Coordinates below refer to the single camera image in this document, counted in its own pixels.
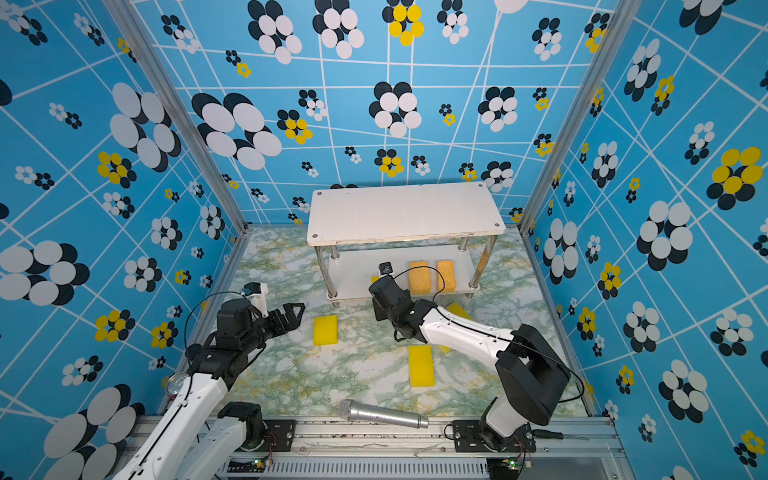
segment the mounting plate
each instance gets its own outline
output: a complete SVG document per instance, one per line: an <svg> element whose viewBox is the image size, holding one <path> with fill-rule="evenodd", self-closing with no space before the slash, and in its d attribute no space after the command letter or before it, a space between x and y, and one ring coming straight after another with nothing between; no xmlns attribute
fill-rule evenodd
<svg viewBox="0 0 768 480"><path fill-rule="evenodd" d="M453 427L453 435L457 437L453 441L453 446L457 452L493 452L493 450L486 447L485 443L480 439L477 428L478 422L476 420L455 420L451 423L451 426ZM522 442L523 447L528 453L536 451L536 442L533 439L530 423L526 423L515 430L513 435L520 439L520 442ZM512 442L506 449L501 450L499 453L503 452L519 453L520 444Z"/></svg>
<svg viewBox="0 0 768 480"><path fill-rule="evenodd" d="M264 420L266 431L264 442L255 452L268 452L273 433L277 437L277 444L272 445L273 452L290 452L293 445L293 434L296 433L296 420Z"/></svg>

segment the microphone grille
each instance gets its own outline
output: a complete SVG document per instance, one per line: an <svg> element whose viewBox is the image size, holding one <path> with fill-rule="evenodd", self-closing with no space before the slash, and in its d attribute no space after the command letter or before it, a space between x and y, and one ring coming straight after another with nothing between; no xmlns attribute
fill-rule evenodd
<svg viewBox="0 0 768 480"><path fill-rule="evenodd" d="M339 417L349 420L350 416L352 416L352 400L344 399L339 403Z"/></svg>

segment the screwdriver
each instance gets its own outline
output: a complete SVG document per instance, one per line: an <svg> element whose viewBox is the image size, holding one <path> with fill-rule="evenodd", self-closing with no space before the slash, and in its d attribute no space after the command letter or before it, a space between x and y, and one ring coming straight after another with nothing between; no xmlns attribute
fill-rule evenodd
<svg viewBox="0 0 768 480"><path fill-rule="evenodd" d="M550 432L549 430L534 429L531 430L533 436L539 439L577 439L577 440L589 440L588 437L580 437L578 435L563 435L561 432Z"/></svg>

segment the vent grille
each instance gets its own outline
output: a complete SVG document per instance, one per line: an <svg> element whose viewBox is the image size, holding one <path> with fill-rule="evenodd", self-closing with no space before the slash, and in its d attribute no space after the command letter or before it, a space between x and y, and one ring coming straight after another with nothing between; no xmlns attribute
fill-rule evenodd
<svg viewBox="0 0 768 480"><path fill-rule="evenodd" d="M231 478L487 478L480 458L286 458L264 473L229 473Z"/></svg>

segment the metal table leg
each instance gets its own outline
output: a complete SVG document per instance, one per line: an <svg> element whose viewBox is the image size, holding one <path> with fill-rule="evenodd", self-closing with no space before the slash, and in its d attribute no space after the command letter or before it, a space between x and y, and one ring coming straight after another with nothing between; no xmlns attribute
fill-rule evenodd
<svg viewBox="0 0 768 480"><path fill-rule="evenodd" d="M336 298L338 293L336 292L336 288L333 287L331 276L328 274L328 266L326 265L326 261L323 259L323 248L315 247L315 254L317 255L317 264L320 267L320 275L322 275L323 280L326 281L326 288L328 289L328 298L333 300Z"/></svg>
<svg viewBox="0 0 768 480"><path fill-rule="evenodd" d="M480 284L480 276L482 275L483 270L485 270L485 267L488 265L488 259L491 258L493 246L496 244L496 237L496 235L490 235L485 241L485 249L483 249L482 255L480 256L478 267L475 269L475 275L472 276L472 280L469 282L469 288L473 290L476 289Z"/></svg>

